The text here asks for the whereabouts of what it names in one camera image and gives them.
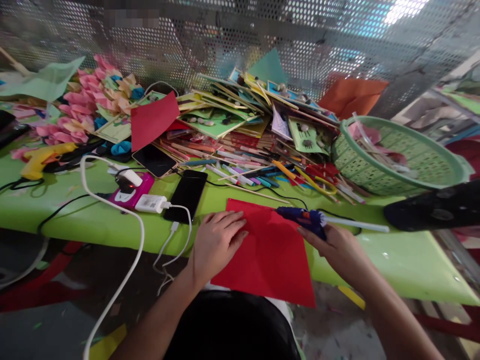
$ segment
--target blue paper flower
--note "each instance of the blue paper flower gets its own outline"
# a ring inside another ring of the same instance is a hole
[[[113,156],[126,154],[132,150],[132,143],[130,141],[120,141],[111,147],[110,152]]]
[[[115,83],[117,82],[117,80],[123,80],[123,78],[118,75],[112,75],[110,76],[110,79],[112,79]]]
[[[140,100],[144,97],[145,91],[143,87],[136,87],[131,91],[131,99]]]
[[[94,126],[95,130],[100,129],[103,125],[107,123],[107,120],[105,120],[103,117],[97,117],[94,121]]]

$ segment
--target metal mesh wall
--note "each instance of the metal mesh wall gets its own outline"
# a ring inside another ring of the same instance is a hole
[[[335,75],[390,85],[389,119],[480,48],[476,0],[0,0],[1,46],[28,69],[105,54],[143,84],[204,88],[276,47],[313,99]]]

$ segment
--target light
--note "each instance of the light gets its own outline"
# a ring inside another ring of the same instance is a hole
[[[395,4],[386,14],[383,22],[389,25],[395,24],[404,16],[414,17],[430,0],[396,0]]]

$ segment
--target black smartphone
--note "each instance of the black smartphone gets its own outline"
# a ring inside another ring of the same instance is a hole
[[[161,178],[171,169],[177,167],[177,162],[152,144],[142,147],[131,155],[144,166],[154,177]]]
[[[182,205],[186,207],[190,211],[191,221],[193,222],[205,183],[207,182],[208,174],[193,170],[185,170],[181,174],[182,178],[169,201],[172,205]],[[181,207],[171,207],[167,209],[163,218],[182,224],[189,223],[187,212]]]

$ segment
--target plastic basket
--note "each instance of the plastic basket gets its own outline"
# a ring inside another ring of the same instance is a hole
[[[348,127],[355,119],[343,120],[340,135],[333,143],[332,160],[350,181],[377,195],[416,195],[467,182],[474,173],[470,164],[435,141],[397,123],[372,116],[358,116],[366,127],[381,133],[384,148],[405,155],[418,178],[402,175],[379,163],[350,136]]]

